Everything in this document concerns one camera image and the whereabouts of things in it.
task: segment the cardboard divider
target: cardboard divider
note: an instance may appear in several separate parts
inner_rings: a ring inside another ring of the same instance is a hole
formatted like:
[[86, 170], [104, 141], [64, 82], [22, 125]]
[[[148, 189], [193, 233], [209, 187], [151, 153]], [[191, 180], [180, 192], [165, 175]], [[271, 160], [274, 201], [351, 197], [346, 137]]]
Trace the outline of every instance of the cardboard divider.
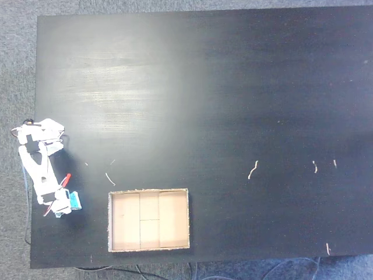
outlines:
[[110, 252], [189, 248], [188, 189], [109, 193]]

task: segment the black cable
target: black cable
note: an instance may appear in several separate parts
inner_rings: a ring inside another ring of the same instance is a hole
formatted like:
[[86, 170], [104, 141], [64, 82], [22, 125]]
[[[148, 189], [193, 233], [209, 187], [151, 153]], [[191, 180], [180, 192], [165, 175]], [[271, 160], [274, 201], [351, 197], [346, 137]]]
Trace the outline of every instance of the black cable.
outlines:
[[139, 266], [138, 266], [137, 264], [136, 264], [135, 266], [136, 266], [136, 269], [138, 270], [138, 272], [140, 273], [141, 278], [144, 279], [144, 280], [148, 280], [148, 279], [145, 277], [145, 275], [143, 275], [143, 273], [142, 273], [142, 271], [140, 270]]
[[107, 270], [124, 271], [124, 272], [132, 273], [132, 274], [137, 274], [137, 275], [141, 275], [141, 273], [142, 273], [143, 275], [146, 275], [146, 276], [156, 277], [156, 278], [162, 279], [162, 280], [168, 280], [165, 277], [159, 276], [157, 274], [148, 273], [148, 272], [141, 272], [141, 273], [139, 273], [138, 271], [127, 270], [127, 269], [124, 270], [124, 269], [120, 269], [120, 268], [107, 268]]
[[100, 268], [74, 267], [75, 270], [84, 271], [84, 272], [97, 272], [97, 271], [101, 271], [101, 270], [108, 270], [110, 268], [111, 268], [111, 266], [109, 266], [109, 267], [100, 267]]
[[138, 265], [136, 265], [136, 268], [139, 270], [139, 271], [133, 271], [133, 270], [128, 270], [128, 269], [121, 269], [121, 268], [113, 268], [112, 266], [109, 266], [109, 267], [100, 267], [100, 268], [82, 268], [82, 267], [74, 267], [74, 269], [76, 270], [79, 270], [79, 271], [84, 271], [84, 272], [97, 272], [97, 271], [102, 271], [102, 270], [117, 270], [117, 271], [123, 271], [123, 272], [128, 272], [128, 273], [132, 273], [132, 274], [136, 274], [136, 275], [140, 275], [142, 277], [145, 277], [145, 275], [147, 276], [152, 276], [152, 277], [156, 277], [158, 279], [162, 279], [162, 280], [168, 280], [167, 278], [165, 277], [162, 277], [162, 276], [159, 276], [157, 274], [152, 274], [152, 273], [148, 273], [148, 272], [142, 272]]
[[24, 241], [26, 244], [31, 246], [31, 243], [27, 241], [27, 229], [29, 228], [29, 220], [30, 220], [30, 198], [29, 198], [29, 184], [27, 183], [27, 177], [26, 177], [26, 169], [24, 168], [22, 164], [22, 172], [23, 172], [23, 179], [24, 179], [24, 188], [26, 190], [26, 202], [27, 202], [27, 216], [26, 216], [26, 224], [24, 226]]

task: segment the cable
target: cable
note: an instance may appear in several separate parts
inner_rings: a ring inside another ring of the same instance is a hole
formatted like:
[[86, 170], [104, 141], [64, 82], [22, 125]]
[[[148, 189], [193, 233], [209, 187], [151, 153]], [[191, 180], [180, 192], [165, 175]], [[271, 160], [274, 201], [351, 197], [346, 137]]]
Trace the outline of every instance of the cable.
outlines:
[[156, 275], [156, 274], [152, 274], [152, 273], [148, 273], [148, 272], [142, 272], [140, 270], [140, 268], [138, 267], [138, 265], [136, 265], [136, 268], [138, 269], [138, 271], [127, 270], [127, 269], [124, 270], [124, 269], [120, 269], [120, 268], [113, 268], [112, 265], [109, 266], [109, 267], [101, 267], [101, 268], [97, 268], [97, 269], [95, 269], [95, 268], [91, 269], [91, 268], [74, 267], [75, 270], [84, 271], [84, 272], [97, 272], [97, 271], [102, 271], [102, 270], [117, 270], [117, 271], [123, 271], [123, 272], [128, 272], [128, 273], [140, 275], [144, 279], [147, 279], [145, 277], [145, 275], [147, 275], [147, 276], [156, 277], [156, 278], [161, 279], [161, 280], [168, 280], [167, 278], [159, 276], [159, 275]]
[[197, 280], [198, 262], [196, 262], [196, 271], [194, 272], [193, 280]]
[[110, 268], [111, 268], [111, 266], [109, 266], [109, 267], [101, 267], [101, 268], [81, 268], [81, 267], [74, 267], [75, 270], [84, 271], [84, 272], [96, 272], [96, 271], [101, 271], [101, 270], [108, 270]]
[[144, 280], [148, 280], [148, 279], [145, 277], [145, 275], [143, 275], [143, 273], [141, 272], [139, 266], [138, 266], [137, 264], [136, 264], [135, 266], [136, 266], [136, 269], [138, 270], [138, 272], [140, 273], [141, 278], [144, 279]]
[[13, 133], [14, 130], [17, 130], [17, 128], [12, 129], [12, 130], [10, 131], [10, 134], [12, 134], [12, 136], [14, 136], [15, 138], [18, 138], [18, 136], [15, 135], [15, 134]]
[[318, 260], [318, 262], [317, 262], [317, 267], [316, 267], [316, 270], [315, 270], [314, 276], [312, 276], [312, 279], [311, 279], [311, 280], [315, 280], [315, 279], [316, 279], [316, 274], [317, 274], [317, 272], [319, 271], [319, 267], [320, 267], [320, 261], [321, 261], [321, 257], [319, 257], [319, 260]]
[[31, 243], [28, 242], [26, 239], [27, 229], [29, 228], [29, 219], [30, 219], [30, 199], [29, 199], [29, 184], [27, 183], [26, 169], [24, 168], [23, 164], [22, 164], [22, 172], [23, 172], [24, 188], [26, 190], [26, 201], [27, 201], [27, 218], [26, 218], [26, 224], [24, 226], [24, 241], [28, 245], [31, 245]]
[[223, 280], [236, 280], [236, 279], [223, 277], [223, 276], [209, 276], [209, 277], [203, 278], [202, 280], [215, 279], [215, 278], [216, 279], [223, 279]]
[[[128, 272], [128, 273], [132, 273], [132, 274], [137, 274], [137, 275], [141, 275], [138, 271], [133, 271], [133, 270], [127, 270], [127, 269], [120, 269], [120, 268], [107, 268], [107, 270], [117, 270], [117, 271], [124, 271], [124, 272]], [[152, 274], [152, 273], [148, 273], [148, 272], [141, 272], [143, 275], [146, 275], [146, 276], [151, 276], [151, 277], [156, 277], [158, 279], [162, 279], [162, 280], [168, 280], [167, 278], [165, 277], [162, 277], [162, 276], [159, 276], [157, 274]]]
[[276, 268], [280, 267], [281, 265], [283, 265], [283, 264], [285, 264], [285, 263], [287, 263], [287, 262], [289, 262], [289, 261], [295, 261], [295, 260], [308, 260], [308, 261], [312, 261], [313, 263], [315, 263], [315, 264], [317, 265], [317, 267], [316, 267], [316, 271], [315, 271], [315, 273], [314, 273], [314, 276], [312, 277], [312, 280], [314, 280], [314, 279], [315, 279], [315, 276], [316, 276], [316, 273], [317, 273], [317, 271], [319, 270], [320, 259], [321, 259], [321, 258], [319, 258], [319, 261], [318, 261], [318, 262], [316, 262], [316, 261], [314, 261], [314, 260], [312, 260], [312, 259], [310, 259], [310, 258], [292, 258], [292, 259], [290, 259], [290, 260], [282, 261], [282, 262], [280, 262], [279, 264], [276, 264], [273, 268], [271, 268], [271, 269], [270, 269], [270, 270], [269, 270], [269, 271], [268, 271], [268, 272], [263, 276], [262, 280], [266, 280], [267, 277], [268, 277], [268, 275], [270, 275], [274, 270], [276, 270]]
[[191, 275], [190, 278], [191, 278], [191, 280], [193, 280], [193, 276], [192, 276], [192, 275], [193, 275], [193, 274], [192, 274], [193, 272], [192, 272], [192, 265], [191, 265], [191, 263], [188, 263], [188, 267], [189, 267], [189, 271], [190, 271], [190, 275]]

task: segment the white scrap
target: white scrap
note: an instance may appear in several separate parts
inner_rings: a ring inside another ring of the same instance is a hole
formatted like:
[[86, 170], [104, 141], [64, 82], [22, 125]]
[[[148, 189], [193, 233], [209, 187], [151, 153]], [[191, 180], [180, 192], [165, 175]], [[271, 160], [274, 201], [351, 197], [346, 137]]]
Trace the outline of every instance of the white scrap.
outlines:
[[317, 173], [317, 165], [316, 165], [316, 163], [315, 163], [315, 161], [313, 160], [312, 161], [312, 163], [314, 164], [314, 166], [315, 166], [315, 174]]
[[258, 167], [258, 161], [255, 162], [255, 167], [250, 171], [250, 174], [248, 176], [248, 179], [250, 180], [251, 174], [254, 172], [254, 170]]
[[111, 179], [109, 178], [109, 175], [108, 175], [107, 173], [105, 173], [105, 175], [106, 175], [106, 177], [108, 178], [108, 180], [111, 182], [111, 184], [112, 184], [113, 186], [115, 186], [115, 183], [114, 183], [113, 181], [111, 181]]
[[329, 245], [326, 244], [326, 252], [328, 253], [328, 255], [330, 256], [330, 248], [329, 248]]

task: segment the white string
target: white string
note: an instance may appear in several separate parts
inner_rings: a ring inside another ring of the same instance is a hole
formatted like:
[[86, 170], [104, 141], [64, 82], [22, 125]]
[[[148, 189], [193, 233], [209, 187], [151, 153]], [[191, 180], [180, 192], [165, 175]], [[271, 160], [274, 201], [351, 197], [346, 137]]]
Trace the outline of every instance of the white string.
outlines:
[[253, 169], [251, 169], [250, 174], [249, 174], [249, 176], [247, 177], [247, 179], [250, 180], [251, 174], [254, 172], [254, 170], [255, 170], [257, 167], [258, 167], [258, 161], [255, 162], [255, 167], [254, 167]]
[[112, 184], [113, 186], [115, 186], [115, 183], [114, 183], [113, 181], [111, 181], [111, 179], [109, 178], [109, 175], [108, 175], [107, 173], [105, 173], [105, 175], [106, 175], [106, 177], [108, 178], [108, 180], [111, 182], [111, 184]]

